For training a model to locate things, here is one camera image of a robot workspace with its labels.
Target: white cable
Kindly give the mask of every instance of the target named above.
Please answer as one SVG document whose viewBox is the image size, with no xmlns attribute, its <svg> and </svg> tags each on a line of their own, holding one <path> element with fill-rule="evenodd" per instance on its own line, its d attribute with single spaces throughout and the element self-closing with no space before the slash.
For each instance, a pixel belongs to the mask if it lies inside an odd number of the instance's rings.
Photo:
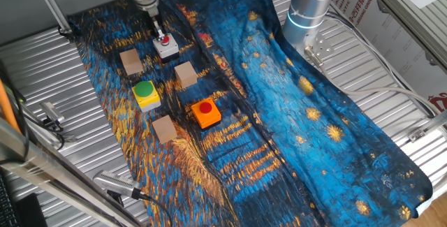
<svg viewBox="0 0 447 227">
<path fill-rule="evenodd" d="M 324 69 L 323 66 L 320 66 L 320 69 L 323 72 L 324 76 L 336 88 L 340 89 L 340 91 L 344 92 L 347 95 L 363 95 L 363 94 L 371 94 L 371 93 L 383 92 L 383 91 L 397 91 L 397 92 L 400 92 L 400 93 L 403 93 L 403 94 L 410 95 L 410 96 L 414 97 L 415 99 L 417 99 L 418 101 L 424 103 L 430 110 L 432 110 L 432 112 L 435 115 L 439 115 L 441 113 L 441 112 L 439 112 L 439 110 L 433 104 L 431 104 L 429 101 L 424 99 L 424 97 L 422 97 L 421 95 L 416 94 L 416 93 L 414 93 L 412 91 L 409 91 L 407 89 L 399 88 L 399 87 L 379 87 L 379 88 L 366 89 L 366 90 L 361 90 L 361 91 L 348 91 L 346 89 L 343 89 L 339 85 L 335 84 L 335 82 L 332 80 L 332 78 L 329 76 L 328 72 L 326 71 L 326 69 Z"/>
<path fill-rule="evenodd" d="M 388 68 L 388 71 L 390 72 L 390 74 L 392 75 L 392 77 L 395 79 L 395 81 L 397 83 L 399 83 L 399 80 L 396 78 L 395 74 L 393 73 L 393 70 L 391 68 L 391 66 L 388 64 L 388 62 L 386 61 L 385 58 L 383 58 L 383 56 L 377 52 L 372 46 L 368 45 L 365 41 L 363 41 L 363 39 L 361 39 L 357 33 L 352 30 L 352 28 L 350 28 L 349 26 L 347 26 L 346 24 L 344 24 L 342 21 L 336 19 L 336 18 L 329 18 L 331 20 L 336 20 L 340 23 L 342 23 L 346 28 L 348 28 L 349 30 L 351 30 L 351 32 L 357 37 L 357 39 L 359 41 L 362 42 L 362 44 L 366 45 L 369 49 L 373 50 L 377 56 L 379 56 L 381 58 L 381 61 L 386 65 L 386 67 Z M 427 99 L 425 99 L 424 97 L 422 97 L 421 95 L 407 90 L 407 89 L 403 89 L 403 88 L 399 88 L 399 87 L 379 87 L 379 88 L 373 88 L 373 89 L 366 89 L 366 90 L 362 90 L 362 91 L 348 91 L 346 89 L 343 89 L 342 87 L 340 87 L 339 85 L 337 85 L 336 83 L 334 83 L 334 81 L 332 80 L 332 78 L 329 76 L 329 73 L 326 71 L 326 69 L 324 69 L 323 66 L 318 66 L 321 71 L 323 72 L 324 76 L 334 85 L 336 86 L 336 88 L 340 89 L 340 91 L 344 92 L 347 95 L 363 95 L 363 94 L 371 94 L 371 93 L 376 93 L 376 92 L 385 92 L 385 91 L 396 91 L 396 92 L 400 92 L 406 95 L 410 95 L 412 97 L 414 97 L 416 100 L 420 101 L 421 103 L 424 103 L 424 105 L 426 105 L 435 115 L 439 115 L 441 112 L 438 110 L 438 108 L 436 108 L 433 104 L 431 104 Z"/>
<path fill-rule="evenodd" d="M 345 23 L 343 23 L 341 20 L 338 20 L 337 18 L 328 18 L 329 20 L 335 20 L 338 21 L 340 24 L 343 24 L 347 29 L 351 30 L 351 33 L 354 34 L 357 39 L 365 46 L 367 46 L 369 49 L 371 49 L 373 52 L 376 53 L 376 55 L 381 59 L 381 61 L 385 64 L 385 66 L 388 68 L 388 71 L 390 72 L 391 76 L 394 78 L 394 80 L 396 81 L 397 84 L 400 83 L 400 81 L 396 78 L 396 75 L 393 73 L 393 70 L 391 70 L 391 66 L 388 63 L 388 61 L 382 56 L 381 53 L 379 53 L 374 47 L 372 47 L 369 43 L 365 42 L 361 37 L 359 37 L 359 35 L 357 34 L 356 31 L 354 31 L 352 28 L 350 28 L 349 26 L 347 26 Z"/>
</svg>

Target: red button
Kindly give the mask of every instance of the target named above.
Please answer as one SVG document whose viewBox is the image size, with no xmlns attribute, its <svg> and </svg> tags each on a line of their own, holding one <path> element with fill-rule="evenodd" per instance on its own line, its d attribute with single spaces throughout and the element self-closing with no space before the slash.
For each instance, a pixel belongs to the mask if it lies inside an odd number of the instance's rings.
<svg viewBox="0 0 447 227">
<path fill-rule="evenodd" d="M 208 102 L 204 102 L 200 104 L 200 111 L 204 114 L 210 113 L 212 110 L 212 106 L 211 104 L 209 104 Z"/>
<path fill-rule="evenodd" d="M 161 45 L 169 45 L 169 36 L 165 36 L 161 41 Z"/>
</svg>

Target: black device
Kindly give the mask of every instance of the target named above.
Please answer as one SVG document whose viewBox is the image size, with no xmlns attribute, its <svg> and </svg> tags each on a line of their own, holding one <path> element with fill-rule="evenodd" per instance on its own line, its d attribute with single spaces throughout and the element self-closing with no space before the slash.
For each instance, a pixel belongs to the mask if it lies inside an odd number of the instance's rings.
<svg viewBox="0 0 447 227">
<path fill-rule="evenodd" d="M 22 227 L 2 169 L 0 169 L 0 227 Z"/>
<path fill-rule="evenodd" d="M 48 227 L 37 195 L 31 193 L 15 203 L 22 227 Z"/>
</svg>

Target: green button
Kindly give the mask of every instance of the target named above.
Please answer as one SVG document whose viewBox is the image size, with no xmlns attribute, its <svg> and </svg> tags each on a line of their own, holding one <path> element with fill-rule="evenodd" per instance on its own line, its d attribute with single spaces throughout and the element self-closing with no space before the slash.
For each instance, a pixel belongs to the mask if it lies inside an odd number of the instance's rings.
<svg viewBox="0 0 447 227">
<path fill-rule="evenodd" d="M 143 81 L 135 86 L 135 93 L 139 97 L 148 97 L 154 91 L 154 86 L 149 81 Z"/>
</svg>

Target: starry night fabric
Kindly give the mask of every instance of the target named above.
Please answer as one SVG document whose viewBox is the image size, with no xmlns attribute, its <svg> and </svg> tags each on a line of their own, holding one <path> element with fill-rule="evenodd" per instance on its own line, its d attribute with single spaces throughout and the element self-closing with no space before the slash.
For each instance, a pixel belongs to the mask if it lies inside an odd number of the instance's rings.
<svg viewBox="0 0 447 227">
<path fill-rule="evenodd" d="M 427 176 L 355 103 L 285 40 L 272 0 L 161 0 L 179 59 L 162 64 L 149 16 L 118 0 L 70 17 L 110 126 L 142 190 L 173 226 L 401 226 L 432 195 Z M 135 48 L 130 79 L 119 53 Z M 198 83 L 182 89 L 174 67 Z M 151 80 L 162 106 L 140 111 Z M 212 98 L 221 123 L 201 130 L 191 106 Z M 169 115 L 178 138 L 160 143 Z M 168 226 L 145 203 L 154 226 Z"/>
</svg>

